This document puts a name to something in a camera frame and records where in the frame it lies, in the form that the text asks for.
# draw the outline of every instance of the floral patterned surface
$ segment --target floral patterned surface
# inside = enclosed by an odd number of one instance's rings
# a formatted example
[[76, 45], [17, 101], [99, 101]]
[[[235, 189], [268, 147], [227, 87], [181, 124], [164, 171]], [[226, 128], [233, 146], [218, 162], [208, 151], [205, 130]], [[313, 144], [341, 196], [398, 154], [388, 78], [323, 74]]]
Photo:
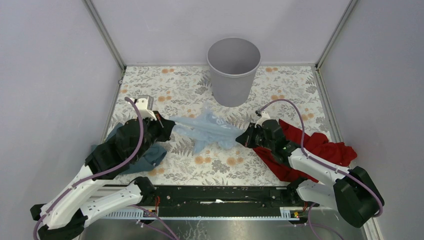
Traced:
[[[309, 66], [260, 67], [248, 100], [238, 107], [224, 107], [215, 101], [207, 66], [128, 67], [108, 131], [117, 123], [136, 117], [124, 97], [137, 98], [140, 95], [152, 96], [153, 110], [158, 110], [164, 118], [195, 118], [202, 112], [203, 102], [208, 101], [216, 116], [243, 130], [250, 122], [259, 119], [255, 110], [272, 100], [285, 98], [300, 109], [307, 134], [322, 132], [330, 138], [329, 123]], [[295, 110], [286, 103], [274, 103], [266, 110], [271, 118], [301, 126]], [[113, 183], [126, 185], [136, 177], [147, 176], [155, 185], [286, 184], [275, 177], [253, 150], [241, 144], [227, 150], [214, 143], [199, 154], [193, 154], [194, 143], [193, 139], [173, 133], [171, 141], [160, 143], [168, 153], [158, 167], [150, 172], [119, 175]]]

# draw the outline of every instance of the red cloth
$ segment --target red cloth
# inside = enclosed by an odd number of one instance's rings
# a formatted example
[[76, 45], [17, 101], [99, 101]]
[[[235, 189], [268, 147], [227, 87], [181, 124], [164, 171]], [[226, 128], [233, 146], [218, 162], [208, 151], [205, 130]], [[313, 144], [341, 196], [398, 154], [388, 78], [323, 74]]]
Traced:
[[[283, 120], [279, 120], [279, 124], [284, 132], [286, 139], [301, 144], [302, 130], [296, 128]], [[303, 146], [312, 154], [317, 155], [331, 163], [347, 167], [352, 160], [358, 155], [351, 146], [345, 146], [344, 142], [329, 142], [327, 136], [322, 133], [314, 132], [312, 136], [305, 134]], [[256, 154], [263, 160], [269, 169], [277, 176], [280, 181], [293, 182], [299, 177], [306, 177], [314, 182], [318, 182], [315, 178], [308, 174], [290, 168], [288, 166], [275, 162], [271, 151], [257, 147], [253, 149]]]

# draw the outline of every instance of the gray trash bin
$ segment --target gray trash bin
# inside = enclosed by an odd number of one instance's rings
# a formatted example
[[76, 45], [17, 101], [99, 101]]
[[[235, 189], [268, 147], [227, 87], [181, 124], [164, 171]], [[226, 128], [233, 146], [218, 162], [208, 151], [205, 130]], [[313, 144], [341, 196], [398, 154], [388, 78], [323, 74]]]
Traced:
[[229, 37], [215, 42], [206, 58], [215, 100], [226, 107], [246, 102], [261, 64], [259, 49], [248, 40]]

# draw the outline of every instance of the gray wall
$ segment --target gray wall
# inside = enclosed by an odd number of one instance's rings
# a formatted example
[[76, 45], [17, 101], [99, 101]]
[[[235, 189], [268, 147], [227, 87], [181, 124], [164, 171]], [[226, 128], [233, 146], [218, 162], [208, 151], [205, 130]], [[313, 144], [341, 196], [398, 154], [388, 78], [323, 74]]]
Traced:
[[255, 43], [263, 63], [315, 63], [349, 0], [94, 0], [134, 64], [206, 64], [217, 40]]
[[423, 238], [423, 11], [360, 1], [322, 67], [342, 136], [386, 201], [385, 240]]
[[81, 0], [0, 3], [0, 239], [29, 240], [103, 133], [120, 70]]

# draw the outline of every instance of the light blue plastic bag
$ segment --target light blue plastic bag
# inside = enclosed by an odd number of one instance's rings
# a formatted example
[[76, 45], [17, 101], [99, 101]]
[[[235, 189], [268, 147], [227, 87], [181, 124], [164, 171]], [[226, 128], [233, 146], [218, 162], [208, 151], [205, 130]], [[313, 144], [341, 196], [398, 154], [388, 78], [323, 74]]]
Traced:
[[243, 133], [243, 130], [215, 116], [207, 102], [203, 105], [203, 112], [196, 118], [172, 116], [169, 120], [182, 124], [173, 127], [174, 133], [196, 140], [193, 150], [195, 154], [213, 142], [217, 142], [221, 148], [231, 149], [238, 144], [236, 138]]

